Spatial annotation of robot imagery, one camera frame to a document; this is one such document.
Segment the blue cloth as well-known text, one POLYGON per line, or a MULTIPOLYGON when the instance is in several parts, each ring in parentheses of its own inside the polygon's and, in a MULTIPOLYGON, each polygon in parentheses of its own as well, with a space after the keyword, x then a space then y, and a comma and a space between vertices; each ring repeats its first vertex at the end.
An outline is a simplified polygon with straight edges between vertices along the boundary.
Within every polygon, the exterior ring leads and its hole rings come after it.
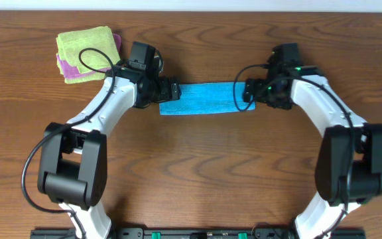
POLYGON ((162 116, 188 116, 238 112, 233 82, 181 84, 179 100, 159 104, 162 116))

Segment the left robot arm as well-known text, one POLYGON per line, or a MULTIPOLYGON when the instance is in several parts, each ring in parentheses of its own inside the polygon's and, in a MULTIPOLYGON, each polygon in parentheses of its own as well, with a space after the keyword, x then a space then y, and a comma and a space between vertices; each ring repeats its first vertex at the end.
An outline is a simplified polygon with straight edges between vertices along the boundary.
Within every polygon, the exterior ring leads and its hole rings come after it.
POLYGON ((130 108, 179 100, 176 78, 161 76, 155 47, 134 42, 127 60, 109 62, 101 90, 75 117, 50 123, 33 149, 40 151, 37 188, 74 224, 67 238, 108 238, 111 219, 101 198, 107 183, 107 138, 130 108))

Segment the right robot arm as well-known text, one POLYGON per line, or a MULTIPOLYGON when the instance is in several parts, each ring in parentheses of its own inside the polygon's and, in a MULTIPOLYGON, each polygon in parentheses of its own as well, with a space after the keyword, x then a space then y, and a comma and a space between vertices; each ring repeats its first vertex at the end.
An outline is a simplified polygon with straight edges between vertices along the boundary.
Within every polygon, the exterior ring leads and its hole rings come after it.
POLYGON ((296 43, 275 46, 265 78, 248 78, 242 98, 272 108, 300 107, 322 137, 314 172, 316 194, 287 228, 252 229, 254 238, 365 238, 340 228, 351 212, 382 195, 382 124, 355 114, 317 66, 305 65, 296 43))

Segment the bottom green folded towel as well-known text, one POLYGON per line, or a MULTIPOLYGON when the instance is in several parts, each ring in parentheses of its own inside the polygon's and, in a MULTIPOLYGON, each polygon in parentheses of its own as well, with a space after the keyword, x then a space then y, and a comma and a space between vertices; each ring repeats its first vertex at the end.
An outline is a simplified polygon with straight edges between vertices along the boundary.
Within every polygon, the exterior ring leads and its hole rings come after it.
POLYGON ((93 80, 101 80, 105 76, 104 73, 100 72, 79 73, 76 66, 70 66, 64 60, 58 61, 57 66, 59 67, 60 73, 63 75, 66 84, 78 84, 93 80))

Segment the green folded towel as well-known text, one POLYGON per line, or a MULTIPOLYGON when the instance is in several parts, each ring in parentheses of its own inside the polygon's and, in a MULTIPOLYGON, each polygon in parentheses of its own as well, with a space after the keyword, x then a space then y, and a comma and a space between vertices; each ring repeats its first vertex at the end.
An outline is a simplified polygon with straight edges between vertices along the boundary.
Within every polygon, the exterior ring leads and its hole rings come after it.
POLYGON ((76 66, 70 66, 64 60, 58 61, 57 66, 59 67, 60 73, 63 75, 66 84, 78 84, 93 80, 101 80, 105 76, 104 73, 100 72, 79 73, 76 66))
POLYGON ((56 42, 60 59, 65 60, 70 66, 75 66, 80 74, 91 72, 79 61, 79 54, 85 48, 100 50, 112 63, 120 60, 113 33, 107 26, 60 33, 56 42))

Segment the top green folded towel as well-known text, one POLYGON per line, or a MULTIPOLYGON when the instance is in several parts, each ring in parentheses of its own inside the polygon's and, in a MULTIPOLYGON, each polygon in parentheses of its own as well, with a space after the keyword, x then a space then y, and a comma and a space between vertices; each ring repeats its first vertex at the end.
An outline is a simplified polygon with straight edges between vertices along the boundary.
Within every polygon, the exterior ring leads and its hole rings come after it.
POLYGON ((65 60, 70 66, 75 66, 80 74, 91 72, 79 61, 79 54, 85 48, 100 50, 112 63, 120 60, 113 33, 107 26, 60 33, 56 42, 60 59, 65 60))

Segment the purple folded towel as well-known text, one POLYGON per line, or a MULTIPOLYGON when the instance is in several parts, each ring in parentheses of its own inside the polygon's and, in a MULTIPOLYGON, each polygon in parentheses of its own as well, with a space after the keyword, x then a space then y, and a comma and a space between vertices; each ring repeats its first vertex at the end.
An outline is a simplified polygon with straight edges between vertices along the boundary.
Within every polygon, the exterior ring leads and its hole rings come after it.
POLYGON ((85 48, 96 48, 105 53, 112 63, 120 61, 119 51, 121 37, 115 33, 111 36, 107 27, 97 27, 83 31, 60 33, 56 38, 58 53, 57 65, 67 84, 101 80, 110 64, 99 53, 87 51, 79 61, 79 52, 85 48))

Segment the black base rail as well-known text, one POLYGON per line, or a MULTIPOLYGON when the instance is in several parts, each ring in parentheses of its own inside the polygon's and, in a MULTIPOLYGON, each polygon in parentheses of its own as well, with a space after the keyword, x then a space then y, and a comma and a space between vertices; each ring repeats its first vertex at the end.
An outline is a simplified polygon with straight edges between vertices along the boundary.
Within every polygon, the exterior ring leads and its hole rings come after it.
MULTIPOLYGON (((31 239, 76 238, 74 229, 31 230, 31 239)), ((275 239, 298 238, 286 228, 256 228, 252 230, 149 230, 142 228, 120 228, 112 230, 111 239, 275 239)), ((362 229, 337 229, 333 239, 366 239, 362 229)))

